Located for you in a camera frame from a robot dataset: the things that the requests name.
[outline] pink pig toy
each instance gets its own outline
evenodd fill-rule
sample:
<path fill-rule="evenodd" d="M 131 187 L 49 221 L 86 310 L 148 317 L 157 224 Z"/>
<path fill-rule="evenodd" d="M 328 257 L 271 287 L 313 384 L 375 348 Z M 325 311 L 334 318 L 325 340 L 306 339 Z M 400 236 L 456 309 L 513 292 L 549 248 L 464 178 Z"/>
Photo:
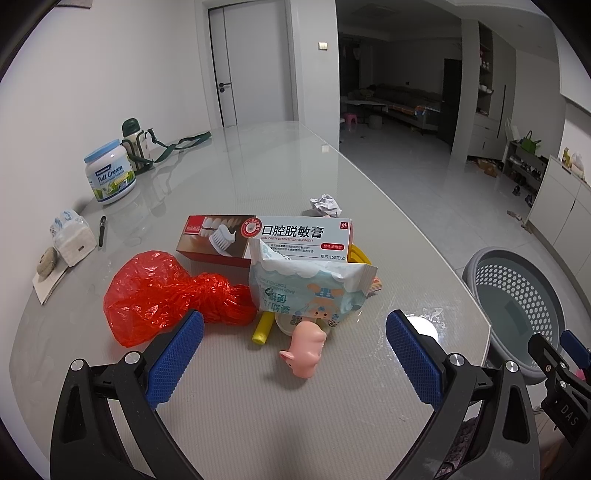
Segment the pink pig toy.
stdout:
<path fill-rule="evenodd" d="M 296 377 L 310 378 L 320 362 L 326 334 L 314 322 L 302 320 L 294 329 L 288 352 L 282 350 L 279 356 L 291 367 Z"/>

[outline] yellow tube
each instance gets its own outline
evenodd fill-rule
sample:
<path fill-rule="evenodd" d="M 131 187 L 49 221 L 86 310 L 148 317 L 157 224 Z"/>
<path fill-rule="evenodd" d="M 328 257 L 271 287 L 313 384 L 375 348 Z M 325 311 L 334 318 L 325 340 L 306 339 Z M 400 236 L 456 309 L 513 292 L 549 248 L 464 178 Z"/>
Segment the yellow tube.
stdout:
<path fill-rule="evenodd" d="M 275 322 L 275 314 L 273 312 L 263 312 L 255 333 L 252 334 L 252 341 L 257 345 L 264 345 L 267 342 L 273 323 Z"/>
<path fill-rule="evenodd" d="M 349 256 L 347 257 L 347 262 L 349 263 L 367 263 L 371 265 L 369 258 L 367 255 L 363 253 L 363 251 L 357 247 L 357 245 L 351 245 L 349 247 Z"/>

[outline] blue lid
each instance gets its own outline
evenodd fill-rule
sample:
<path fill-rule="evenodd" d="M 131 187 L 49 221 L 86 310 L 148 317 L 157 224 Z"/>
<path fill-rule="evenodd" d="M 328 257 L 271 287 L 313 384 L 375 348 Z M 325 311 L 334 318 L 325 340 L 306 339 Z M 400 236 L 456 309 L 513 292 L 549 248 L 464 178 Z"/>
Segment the blue lid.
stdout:
<path fill-rule="evenodd" d="M 90 155 L 85 157 L 84 163 L 94 162 L 97 158 L 101 158 L 107 152 L 110 152 L 114 148 L 118 147 L 120 144 L 121 144 L 121 142 L 119 141 L 119 139 L 117 139 L 117 140 L 113 140 L 112 142 L 107 143 L 106 145 L 103 145 L 100 148 L 97 148 L 96 150 L 94 150 L 94 152 L 92 152 Z"/>

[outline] cartoon baby illustration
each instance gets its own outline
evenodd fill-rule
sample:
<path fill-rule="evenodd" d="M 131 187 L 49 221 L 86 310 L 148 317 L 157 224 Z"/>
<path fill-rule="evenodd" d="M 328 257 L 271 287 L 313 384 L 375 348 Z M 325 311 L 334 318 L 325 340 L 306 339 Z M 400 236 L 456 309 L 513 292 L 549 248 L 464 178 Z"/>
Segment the cartoon baby illustration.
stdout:
<path fill-rule="evenodd" d="M 314 292 L 314 298 L 296 315 L 324 319 L 331 324 L 331 320 L 338 320 L 340 311 L 335 304 L 335 298 L 340 297 L 345 292 L 342 288 L 321 288 L 315 283 L 310 283 L 308 288 Z"/>

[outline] crumpled paper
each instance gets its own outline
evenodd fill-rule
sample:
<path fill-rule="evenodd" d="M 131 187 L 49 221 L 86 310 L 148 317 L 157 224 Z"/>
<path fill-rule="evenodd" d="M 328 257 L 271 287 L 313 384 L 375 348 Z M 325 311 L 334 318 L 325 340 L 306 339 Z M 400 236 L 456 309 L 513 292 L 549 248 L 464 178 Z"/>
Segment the crumpled paper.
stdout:
<path fill-rule="evenodd" d="M 342 212 L 336 200 L 326 193 L 319 199 L 310 199 L 310 203 L 312 208 L 321 215 L 337 218 Z"/>

